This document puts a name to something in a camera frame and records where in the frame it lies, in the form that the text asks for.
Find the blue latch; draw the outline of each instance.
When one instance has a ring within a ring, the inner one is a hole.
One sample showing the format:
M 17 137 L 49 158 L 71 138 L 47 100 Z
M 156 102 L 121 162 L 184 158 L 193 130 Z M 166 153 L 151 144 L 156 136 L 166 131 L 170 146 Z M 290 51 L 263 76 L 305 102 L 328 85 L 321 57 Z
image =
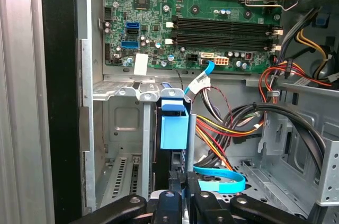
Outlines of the blue latch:
M 161 149 L 183 150 L 187 148 L 189 130 L 189 114 L 184 107 L 180 116 L 162 115 L 161 120 Z

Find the cable tie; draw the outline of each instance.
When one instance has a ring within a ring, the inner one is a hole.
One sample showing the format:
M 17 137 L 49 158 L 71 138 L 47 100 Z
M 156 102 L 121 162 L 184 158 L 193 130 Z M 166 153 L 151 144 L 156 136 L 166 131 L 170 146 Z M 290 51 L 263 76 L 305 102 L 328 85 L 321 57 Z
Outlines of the cable tie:
M 252 105 L 253 105 L 253 108 L 254 108 L 254 112 L 256 112 L 256 103 L 253 102 Z

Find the metal panel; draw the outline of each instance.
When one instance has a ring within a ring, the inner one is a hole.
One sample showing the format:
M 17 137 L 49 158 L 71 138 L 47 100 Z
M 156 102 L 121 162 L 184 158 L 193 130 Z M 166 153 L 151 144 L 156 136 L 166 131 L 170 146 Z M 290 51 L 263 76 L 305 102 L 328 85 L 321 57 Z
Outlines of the metal panel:
M 41 0 L 0 0 L 0 216 L 54 223 Z

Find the capacitor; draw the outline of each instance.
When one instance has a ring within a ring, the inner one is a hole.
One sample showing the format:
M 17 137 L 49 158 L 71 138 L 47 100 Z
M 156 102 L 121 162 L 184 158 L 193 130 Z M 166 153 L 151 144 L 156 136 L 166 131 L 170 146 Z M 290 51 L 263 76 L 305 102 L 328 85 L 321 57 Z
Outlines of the capacitor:
M 219 13 L 220 13 L 220 15 L 224 16 L 224 15 L 226 15 L 226 10 L 223 8 L 223 9 L 220 10 Z
M 119 3 L 118 2 L 113 2 L 113 8 L 118 8 L 119 7 Z
M 112 33 L 112 30 L 109 29 L 109 28 L 105 28 L 104 32 L 105 32 L 106 34 L 110 34 L 110 33 Z
M 167 59 L 168 59 L 168 61 L 173 61 L 173 60 L 174 60 L 174 56 L 173 56 L 173 55 L 169 55 L 169 56 L 167 57 Z
M 111 25 L 111 23 L 110 23 L 110 22 L 105 22 L 105 27 L 106 27 L 106 28 L 111 28 L 111 27 L 112 27 L 112 25 Z
M 235 66 L 237 66 L 238 68 L 240 68 L 240 67 L 242 66 L 242 62 L 241 62 L 241 61 L 237 61 L 237 62 L 235 63 Z

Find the white sticker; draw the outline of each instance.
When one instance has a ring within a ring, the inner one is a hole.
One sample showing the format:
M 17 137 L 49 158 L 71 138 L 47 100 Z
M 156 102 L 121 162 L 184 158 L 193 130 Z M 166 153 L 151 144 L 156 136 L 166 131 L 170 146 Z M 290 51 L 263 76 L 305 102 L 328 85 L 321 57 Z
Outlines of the white sticker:
M 305 78 L 305 77 L 302 77 L 301 79 L 299 79 L 298 81 L 296 81 L 294 84 L 295 85 L 308 85 L 309 83 L 311 82 L 311 80 Z
M 137 53 L 134 63 L 134 75 L 146 76 L 148 65 L 148 55 L 145 53 Z

